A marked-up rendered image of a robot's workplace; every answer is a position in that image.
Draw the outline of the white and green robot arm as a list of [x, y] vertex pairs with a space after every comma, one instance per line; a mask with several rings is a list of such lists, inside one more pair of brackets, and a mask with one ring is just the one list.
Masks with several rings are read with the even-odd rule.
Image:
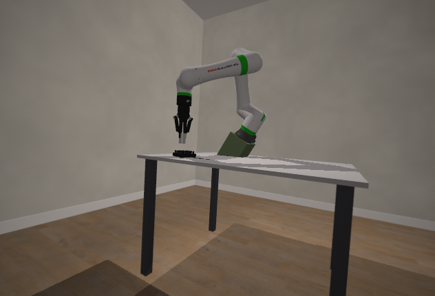
[[[249, 53], [249, 54], [247, 54]], [[248, 74], [258, 72], [263, 58], [257, 52], [235, 49], [231, 58], [210, 65], [184, 68], [176, 80], [177, 105], [191, 106], [193, 87], [219, 78], [235, 77], [237, 114], [244, 119], [235, 135], [248, 143], [255, 143], [256, 133], [266, 119], [266, 114], [251, 104]], [[252, 141], [252, 142], [251, 142]]]

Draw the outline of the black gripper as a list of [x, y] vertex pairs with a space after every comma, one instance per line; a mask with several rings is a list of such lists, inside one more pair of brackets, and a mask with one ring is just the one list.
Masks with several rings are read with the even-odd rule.
[[[191, 121], [193, 118], [189, 115], [190, 107], [185, 105], [179, 105], [178, 106], [178, 113], [176, 116], [174, 116], [175, 125], [176, 125], [176, 131], [179, 133], [179, 143], [185, 144], [186, 142], [186, 134], [190, 130]], [[178, 118], [179, 118], [179, 124], [178, 124]], [[187, 120], [188, 124], [187, 124]], [[182, 135], [182, 124], [183, 124], [183, 135]]]

